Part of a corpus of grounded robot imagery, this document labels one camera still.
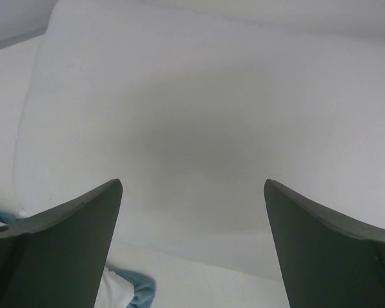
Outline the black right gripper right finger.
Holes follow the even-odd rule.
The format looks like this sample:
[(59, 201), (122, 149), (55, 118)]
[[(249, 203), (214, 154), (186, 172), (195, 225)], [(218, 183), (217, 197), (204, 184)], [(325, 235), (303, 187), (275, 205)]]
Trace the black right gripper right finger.
[(264, 199), (291, 307), (385, 307), (385, 229), (274, 180)]

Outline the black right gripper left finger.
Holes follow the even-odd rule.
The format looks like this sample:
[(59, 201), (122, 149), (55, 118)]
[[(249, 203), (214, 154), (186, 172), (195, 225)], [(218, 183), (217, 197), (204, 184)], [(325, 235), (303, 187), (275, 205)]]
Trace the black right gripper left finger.
[(0, 307), (93, 307), (116, 225), (118, 179), (0, 227)]

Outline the white pillow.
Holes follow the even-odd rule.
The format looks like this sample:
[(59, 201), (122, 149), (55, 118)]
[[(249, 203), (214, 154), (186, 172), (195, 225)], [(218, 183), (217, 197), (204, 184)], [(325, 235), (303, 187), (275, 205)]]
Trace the white pillow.
[(276, 278), (276, 180), (385, 229), (385, 42), (141, 1), (59, 1), (13, 182), (34, 215), (111, 179), (116, 241)]

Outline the white pillowcase with blue ruffle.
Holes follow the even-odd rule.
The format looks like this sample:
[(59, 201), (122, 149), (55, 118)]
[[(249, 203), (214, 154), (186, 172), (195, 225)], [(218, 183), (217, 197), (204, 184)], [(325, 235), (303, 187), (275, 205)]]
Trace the white pillowcase with blue ruffle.
[[(0, 227), (21, 219), (0, 212)], [(106, 265), (93, 307), (149, 307), (155, 296), (155, 281), (133, 271), (111, 271)]]

